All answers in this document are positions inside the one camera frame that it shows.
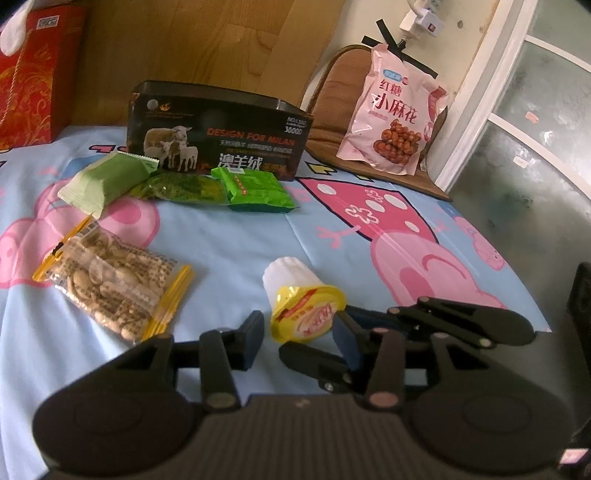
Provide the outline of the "yellow lid jelly cup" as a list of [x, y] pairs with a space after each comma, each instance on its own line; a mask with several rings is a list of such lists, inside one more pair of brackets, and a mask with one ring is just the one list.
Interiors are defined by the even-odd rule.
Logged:
[[280, 257], [263, 272], [270, 301], [270, 334], [280, 344], [315, 340], [332, 328], [335, 314], [346, 308], [346, 295], [325, 284], [296, 257]]

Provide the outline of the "clear yellow peanut bag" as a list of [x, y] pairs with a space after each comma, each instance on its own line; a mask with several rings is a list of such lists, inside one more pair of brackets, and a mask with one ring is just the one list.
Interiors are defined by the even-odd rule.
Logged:
[[90, 216], [32, 276], [53, 284], [96, 323], [133, 344], [167, 331], [193, 278], [190, 266], [127, 243]]

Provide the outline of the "bright green snack packet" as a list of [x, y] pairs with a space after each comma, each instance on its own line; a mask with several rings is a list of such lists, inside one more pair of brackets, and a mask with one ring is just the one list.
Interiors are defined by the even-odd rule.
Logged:
[[228, 207], [235, 211], [287, 213], [297, 208], [290, 193], [273, 173], [216, 167], [211, 177], [224, 186]]

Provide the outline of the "dark green snack packet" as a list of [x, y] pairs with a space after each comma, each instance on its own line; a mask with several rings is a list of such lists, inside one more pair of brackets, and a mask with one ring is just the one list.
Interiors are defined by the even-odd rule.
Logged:
[[142, 200], [190, 205], [226, 205], [228, 194], [217, 179], [206, 175], [159, 171], [132, 187], [127, 194]]

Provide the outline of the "light green snack packet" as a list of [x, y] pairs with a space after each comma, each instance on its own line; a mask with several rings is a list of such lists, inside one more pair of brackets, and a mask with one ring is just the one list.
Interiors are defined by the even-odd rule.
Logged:
[[158, 170], [159, 161], [111, 152], [88, 165], [58, 191], [58, 198], [98, 220], [106, 208]]

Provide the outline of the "cartoon pig blue bedsheet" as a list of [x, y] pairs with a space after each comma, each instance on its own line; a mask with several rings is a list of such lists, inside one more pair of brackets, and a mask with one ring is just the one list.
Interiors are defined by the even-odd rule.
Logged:
[[[52, 393], [128, 349], [114, 308], [82, 309], [33, 275], [83, 221], [60, 189], [124, 146], [118, 127], [66, 129], [58, 140], [1, 154], [1, 475], [36, 479], [45, 463], [32, 435]], [[263, 272], [294, 257], [349, 303], [384, 311], [420, 296], [503, 306], [537, 330], [548, 323], [501, 254], [451, 204], [363, 179], [304, 157], [286, 184], [287, 213], [238, 212], [122, 197], [101, 218], [121, 239], [192, 268], [169, 330], [192, 341], [270, 314]]]

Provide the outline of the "black sheep print box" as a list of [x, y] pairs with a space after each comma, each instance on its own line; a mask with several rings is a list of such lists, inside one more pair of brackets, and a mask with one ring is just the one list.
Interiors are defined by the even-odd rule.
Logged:
[[217, 167], [296, 176], [314, 117], [279, 98], [221, 87], [144, 81], [128, 108], [126, 146], [164, 170]]

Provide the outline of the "pink twisted snack bag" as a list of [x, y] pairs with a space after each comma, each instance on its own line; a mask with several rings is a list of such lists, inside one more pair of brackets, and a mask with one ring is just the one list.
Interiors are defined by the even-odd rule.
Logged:
[[380, 44], [337, 157], [393, 175], [413, 175], [448, 103], [430, 74]]

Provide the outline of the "white power adapter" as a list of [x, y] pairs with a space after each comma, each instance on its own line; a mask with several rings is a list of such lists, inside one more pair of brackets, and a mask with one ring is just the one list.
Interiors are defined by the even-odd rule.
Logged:
[[407, 1], [409, 11], [399, 28], [408, 37], [418, 39], [423, 33], [438, 37], [444, 29], [444, 22], [438, 15], [443, 2], [440, 0]]

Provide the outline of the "red gift box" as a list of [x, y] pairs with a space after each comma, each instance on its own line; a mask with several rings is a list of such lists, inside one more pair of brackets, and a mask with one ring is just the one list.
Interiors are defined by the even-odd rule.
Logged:
[[53, 142], [70, 123], [87, 9], [71, 2], [34, 9], [23, 46], [1, 55], [1, 147]]

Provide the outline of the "white window frame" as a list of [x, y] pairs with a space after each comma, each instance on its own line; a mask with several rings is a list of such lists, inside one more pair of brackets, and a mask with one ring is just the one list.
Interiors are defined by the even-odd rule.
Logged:
[[565, 177], [580, 193], [590, 184], [546, 146], [494, 112], [525, 44], [534, 45], [589, 72], [590, 63], [554, 43], [529, 33], [536, 1], [500, 1], [428, 161], [435, 184], [449, 192], [457, 181], [483, 129], [492, 124], [529, 149]]

